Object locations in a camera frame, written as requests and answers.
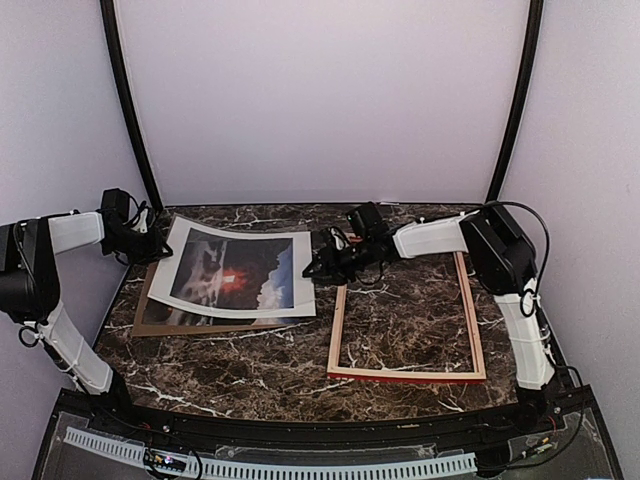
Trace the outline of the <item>white photo mat board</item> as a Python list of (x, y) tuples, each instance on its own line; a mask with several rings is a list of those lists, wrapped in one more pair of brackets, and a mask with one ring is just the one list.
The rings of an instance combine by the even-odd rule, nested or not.
[(234, 232), (173, 217), (147, 290), (155, 323), (247, 325), (316, 315), (311, 235)]

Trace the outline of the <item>red wooden picture frame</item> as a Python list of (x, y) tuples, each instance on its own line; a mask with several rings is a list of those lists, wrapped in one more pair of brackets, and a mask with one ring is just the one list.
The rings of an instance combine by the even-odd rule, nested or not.
[(346, 312), (347, 287), (337, 290), (331, 339), (328, 350), (327, 376), (336, 379), (352, 379), (387, 383), (408, 384), (479, 384), (486, 380), (486, 367), (474, 300), (461, 251), (452, 253), (461, 292), (464, 317), (470, 341), (473, 370), (471, 372), (417, 372), (392, 369), (364, 369), (339, 365), (344, 316)]

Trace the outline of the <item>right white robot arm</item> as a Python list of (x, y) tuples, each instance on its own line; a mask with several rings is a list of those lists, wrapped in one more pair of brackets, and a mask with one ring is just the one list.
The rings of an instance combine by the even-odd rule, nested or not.
[(390, 227), (369, 202), (346, 215), (359, 240), (352, 242), (338, 227), (322, 230), (324, 244), (302, 275), (315, 283), (344, 285), (356, 281), (371, 265), (466, 253), (480, 285), (499, 306), (515, 356), (519, 404), (511, 410), (510, 424), (517, 432), (530, 434), (549, 416), (546, 389), (556, 366), (539, 297), (546, 264), (536, 260), (532, 241), (508, 208), (493, 201), (457, 216)]

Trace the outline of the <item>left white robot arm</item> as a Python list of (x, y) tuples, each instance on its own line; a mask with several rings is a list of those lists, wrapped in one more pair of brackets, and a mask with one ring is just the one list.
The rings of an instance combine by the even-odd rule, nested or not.
[(140, 412), (122, 376), (102, 360), (71, 321), (61, 300), (56, 256), (100, 243), (131, 264), (172, 254), (145, 214), (127, 221), (113, 209), (25, 219), (1, 227), (1, 311), (29, 331), (29, 348), (42, 344), (56, 367), (102, 407), (101, 417), (120, 436), (141, 427)]

